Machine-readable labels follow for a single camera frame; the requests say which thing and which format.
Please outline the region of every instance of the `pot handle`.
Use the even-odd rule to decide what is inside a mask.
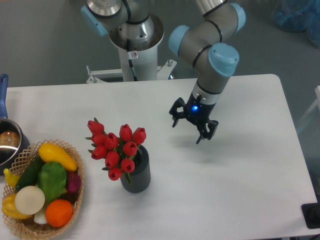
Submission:
[[[6,108],[6,95],[9,77],[7,74],[0,76],[0,119],[7,119],[8,112]]]

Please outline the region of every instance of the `wicker basket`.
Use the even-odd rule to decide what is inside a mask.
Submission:
[[[27,149],[23,150],[23,152],[20,153],[19,156],[15,159],[14,163],[12,164],[12,167],[10,168],[10,172],[12,174],[17,174],[21,176],[24,170],[26,169],[26,167],[29,165],[29,163],[38,154],[38,148],[43,143],[53,143],[58,146],[61,146],[76,160],[79,167],[77,170],[77,174],[81,177],[81,187],[78,193],[72,193],[72,194],[65,193],[60,197],[60,199],[65,199],[70,201],[71,204],[73,205],[73,216],[71,217],[69,222],[63,227],[56,228],[56,227],[50,226],[49,224],[37,224],[34,222],[33,217],[25,220],[20,220],[20,219],[9,217],[7,215],[3,215],[4,223],[10,229],[10,232],[14,234],[16,237],[19,237],[24,240],[31,240],[31,239],[48,240],[64,232],[75,220],[79,212],[82,198],[83,198],[83,192],[84,192],[83,163],[81,160],[81,156],[79,155],[77,150],[67,142],[63,142],[60,140],[44,140],[43,142],[38,142],[37,144],[29,146]],[[13,195],[13,194],[15,194],[15,190],[6,183],[4,186],[3,199],[6,196]]]

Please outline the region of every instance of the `gray floor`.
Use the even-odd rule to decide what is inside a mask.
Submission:
[[[91,70],[120,68],[117,50],[108,37],[94,35],[82,19],[84,2],[0,0],[0,73],[9,74],[9,87],[84,84],[88,79],[86,65]],[[296,124],[316,99],[320,49],[309,42],[305,32],[285,32],[275,26],[271,19],[275,0],[229,2],[239,3],[247,16],[243,29],[226,42],[240,54],[235,75],[278,75]],[[165,28],[159,65],[173,59],[178,61],[175,78],[195,78],[193,69],[178,60],[167,44],[177,26],[193,27],[203,21],[194,1],[149,0],[148,5]],[[312,177],[320,176],[319,115],[299,135]]]

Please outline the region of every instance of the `artificial flower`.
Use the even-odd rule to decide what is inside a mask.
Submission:
[[[118,140],[117,136],[112,132],[108,133],[108,135],[105,138],[106,149],[113,150],[116,147],[118,147],[118,145],[119,145],[119,140]]]
[[[96,121],[88,121],[88,128],[93,135],[102,134],[105,130],[105,126]]]
[[[128,124],[122,125],[120,127],[119,136],[122,141],[128,142],[132,139],[132,130]]]
[[[120,160],[120,155],[116,151],[110,151],[106,154],[105,166],[109,169],[115,167]]]
[[[133,134],[133,141],[140,145],[146,140],[146,130],[143,127],[138,127]]]
[[[129,141],[125,145],[123,145],[123,152],[128,156],[134,156],[137,153],[138,146],[135,142]]]
[[[91,140],[95,145],[105,145],[107,135],[105,134],[96,134],[93,135]]]
[[[122,176],[122,171],[119,167],[114,167],[114,168],[111,168],[109,171],[108,171],[108,176],[111,180],[113,181],[116,181],[118,180],[119,178],[121,178]]]
[[[123,159],[121,161],[121,169],[126,173],[131,173],[133,170],[135,170],[135,162],[130,158]]]
[[[104,159],[107,155],[107,149],[104,145],[98,145],[91,153],[91,158],[95,160]]]

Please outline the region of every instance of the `yellow pepper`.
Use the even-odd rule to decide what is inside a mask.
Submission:
[[[46,162],[59,162],[65,170],[74,172],[78,169],[78,164],[61,146],[51,142],[43,143],[39,147],[40,158]]]
[[[16,194],[9,195],[5,199],[2,200],[2,212],[12,218],[15,219],[28,219],[31,218],[32,215],[25,215],[19,212],[15,205]]]
[[[10,187],[12,187],[14,189],[16,187],[16,184],[17,184],[20,176],[11,173],[8,168],[5,168],[3,170],[3,173],[4,173],[4,176],[5,176],[5,181],[8,183],[8,185]]]

